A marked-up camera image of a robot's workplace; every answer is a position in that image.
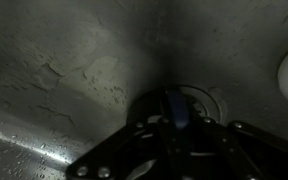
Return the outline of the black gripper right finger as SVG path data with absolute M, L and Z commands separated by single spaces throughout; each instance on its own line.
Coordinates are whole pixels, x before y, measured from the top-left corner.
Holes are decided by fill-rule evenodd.
M 185 118 L 194 180 L 288 180 L 288 141 L 242 121 Z

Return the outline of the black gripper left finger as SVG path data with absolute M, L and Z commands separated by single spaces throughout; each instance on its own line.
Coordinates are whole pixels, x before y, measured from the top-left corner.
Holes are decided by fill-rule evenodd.
M 159 133 L 169 120 L 134 120 L 71 163 L 67 180 L 169 180 L 166 151 Z

